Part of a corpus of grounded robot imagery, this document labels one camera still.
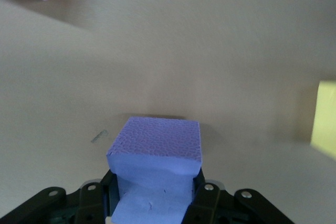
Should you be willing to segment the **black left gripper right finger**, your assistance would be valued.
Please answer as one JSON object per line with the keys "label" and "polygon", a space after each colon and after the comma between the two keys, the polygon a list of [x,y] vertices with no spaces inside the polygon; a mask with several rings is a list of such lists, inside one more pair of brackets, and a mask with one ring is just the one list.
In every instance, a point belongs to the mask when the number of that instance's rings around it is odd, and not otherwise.
{"label": "black left gripper right finger", "polygon": [[182,223],[263,223],[294,222],[256,190],[245,188],[233,195],[205,180],[203,171],[193,178],[193,201]]}

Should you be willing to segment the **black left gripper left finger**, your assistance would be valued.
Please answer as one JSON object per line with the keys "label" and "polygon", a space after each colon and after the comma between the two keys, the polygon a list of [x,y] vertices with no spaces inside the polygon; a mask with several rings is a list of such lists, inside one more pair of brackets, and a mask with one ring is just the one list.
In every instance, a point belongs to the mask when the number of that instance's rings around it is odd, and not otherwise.
{"label": "black left gripper left finger", "polygon": [[61,187],[45,188],[1,217],[1,223],[105,223],[117,204],[117,176],[108,171],[71,194]]}

